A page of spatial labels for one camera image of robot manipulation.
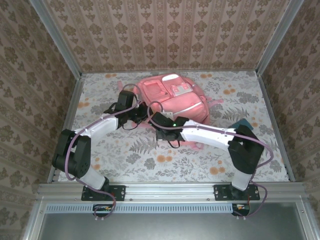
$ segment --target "pink backpack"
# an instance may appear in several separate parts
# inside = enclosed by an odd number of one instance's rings
[[[160,102],[164,112],[173,116],[174,120],[181,116],[201,124],[210,124],[210,112],[204,91],[190,78],[170,73],[142,79],[137,85],[147,105],[152,101]],[[136,94],[139,92],[137,88],[133,91]],[[152,104],[151,108],[154,113],[161,112],[157,103]],[[181,145],[194,147],[195,143],[181,142]]]

